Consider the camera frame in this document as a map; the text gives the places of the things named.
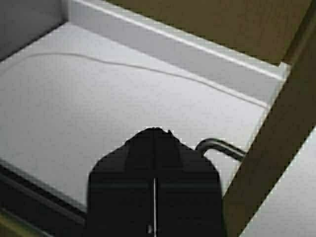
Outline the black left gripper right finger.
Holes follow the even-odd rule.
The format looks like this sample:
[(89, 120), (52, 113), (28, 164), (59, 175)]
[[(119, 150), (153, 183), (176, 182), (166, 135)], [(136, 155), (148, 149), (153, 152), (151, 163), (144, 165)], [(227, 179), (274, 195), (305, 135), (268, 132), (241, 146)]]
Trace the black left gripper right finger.
[(219, 173), (170, 131), (153, 132), (158, 237), (225, 237)]

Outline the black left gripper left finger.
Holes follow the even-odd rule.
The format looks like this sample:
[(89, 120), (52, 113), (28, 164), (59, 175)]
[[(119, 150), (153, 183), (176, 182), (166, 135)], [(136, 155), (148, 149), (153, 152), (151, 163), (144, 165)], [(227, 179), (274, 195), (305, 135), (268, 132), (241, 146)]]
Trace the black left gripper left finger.
[(88, 237), (153, 237), (154, 128), (147, 128), (97, 161), (88, 177)]

